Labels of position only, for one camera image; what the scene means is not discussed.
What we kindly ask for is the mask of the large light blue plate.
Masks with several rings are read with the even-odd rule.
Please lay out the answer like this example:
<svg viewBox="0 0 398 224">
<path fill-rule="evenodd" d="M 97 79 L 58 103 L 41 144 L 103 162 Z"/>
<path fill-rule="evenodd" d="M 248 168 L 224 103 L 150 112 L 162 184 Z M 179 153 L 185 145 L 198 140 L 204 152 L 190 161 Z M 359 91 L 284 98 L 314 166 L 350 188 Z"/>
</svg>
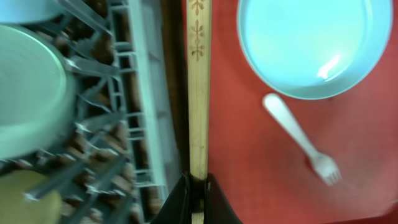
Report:
<svg viewBox="0 0 398 224">
<path fill-rule="evenodd" d="M 391 36 L 392 0 L 242 0 L 237 30 L 255 74 L 303 100 L 339 95 L 380 61 Z"/>
</svg>

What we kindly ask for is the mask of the wooden chopstick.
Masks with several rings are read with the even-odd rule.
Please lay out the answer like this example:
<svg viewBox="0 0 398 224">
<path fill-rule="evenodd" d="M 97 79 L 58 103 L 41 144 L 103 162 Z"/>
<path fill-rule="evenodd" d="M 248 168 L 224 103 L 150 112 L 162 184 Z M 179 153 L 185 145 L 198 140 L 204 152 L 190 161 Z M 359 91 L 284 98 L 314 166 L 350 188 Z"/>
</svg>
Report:
<svg viewBox="0 0 398 224">
<path fill-rule="evenodd" d="M 187 72 L 192 223 L 205 222 L 204 188 L 208 175 L 212 0 L 188 0 Z"/>
</svg>

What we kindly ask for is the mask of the yellow cup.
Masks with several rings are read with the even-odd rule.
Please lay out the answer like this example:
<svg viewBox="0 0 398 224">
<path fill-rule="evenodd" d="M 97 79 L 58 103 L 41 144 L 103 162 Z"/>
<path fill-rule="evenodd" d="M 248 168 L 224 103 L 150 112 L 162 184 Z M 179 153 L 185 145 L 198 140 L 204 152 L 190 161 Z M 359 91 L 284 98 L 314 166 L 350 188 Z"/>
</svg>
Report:
<svg viewBox="0 0 398 224">
<path fill-rule="evenodd" d="M 52 190 L 38 200 L 25 194 L 46 179 L 31 170 L 15 170 L 1 176 L 1 224 L 57 224 L 62 209 L 58 191 Z"/>
</svg>

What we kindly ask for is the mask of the small light blue bowl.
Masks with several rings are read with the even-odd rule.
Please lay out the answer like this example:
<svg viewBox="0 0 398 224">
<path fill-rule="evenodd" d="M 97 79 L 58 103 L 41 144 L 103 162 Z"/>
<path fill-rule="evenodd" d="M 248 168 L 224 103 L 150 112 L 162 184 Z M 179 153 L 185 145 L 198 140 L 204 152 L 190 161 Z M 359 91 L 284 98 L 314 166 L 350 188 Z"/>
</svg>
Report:
<svg viewBox="0 0 398 224">
<path fill-rule="evenodd" d="M 54 0 L 1 0 L 1 23 L 30 24 L 47 21 L 65 12 Z"/>
</svg>

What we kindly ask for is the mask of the green bowl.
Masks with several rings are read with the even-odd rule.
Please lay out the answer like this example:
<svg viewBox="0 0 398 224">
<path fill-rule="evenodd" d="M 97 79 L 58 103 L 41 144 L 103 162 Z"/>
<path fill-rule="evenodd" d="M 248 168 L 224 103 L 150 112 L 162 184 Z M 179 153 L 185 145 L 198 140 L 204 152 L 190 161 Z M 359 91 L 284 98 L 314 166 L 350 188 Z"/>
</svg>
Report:
<svg viewBox="0 0 398 224">
<path fill-rule="evenodd" d="M 39 34 L 1 25 L 1 159 L 52 145 L 73 122 L 76 84 Z"/>
</svg>

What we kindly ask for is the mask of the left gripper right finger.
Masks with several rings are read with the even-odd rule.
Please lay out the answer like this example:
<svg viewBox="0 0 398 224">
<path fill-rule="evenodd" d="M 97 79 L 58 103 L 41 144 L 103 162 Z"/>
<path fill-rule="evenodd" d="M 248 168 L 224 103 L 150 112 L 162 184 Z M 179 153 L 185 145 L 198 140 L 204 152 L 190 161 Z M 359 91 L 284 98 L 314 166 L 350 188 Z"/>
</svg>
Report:
<svg viewBox="0 0 398 224">
<path fill-rule="evenodd" d="M 204 203 L 204 224 L 243 224 L 213 174 L 206 180 Z"/>
</svg>

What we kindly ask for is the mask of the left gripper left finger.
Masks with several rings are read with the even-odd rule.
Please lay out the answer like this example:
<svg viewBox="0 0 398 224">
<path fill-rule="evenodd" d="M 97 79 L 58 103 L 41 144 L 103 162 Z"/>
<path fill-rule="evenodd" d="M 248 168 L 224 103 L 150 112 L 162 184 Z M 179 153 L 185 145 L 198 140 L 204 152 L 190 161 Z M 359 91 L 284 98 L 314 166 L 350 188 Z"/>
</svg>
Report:
<svg viewBox="0 0 398 224">
<path fill-rule="evenodd" d="M 151 224 L 191 224 L 190 176 L 182 174 Z"/>
</svg>

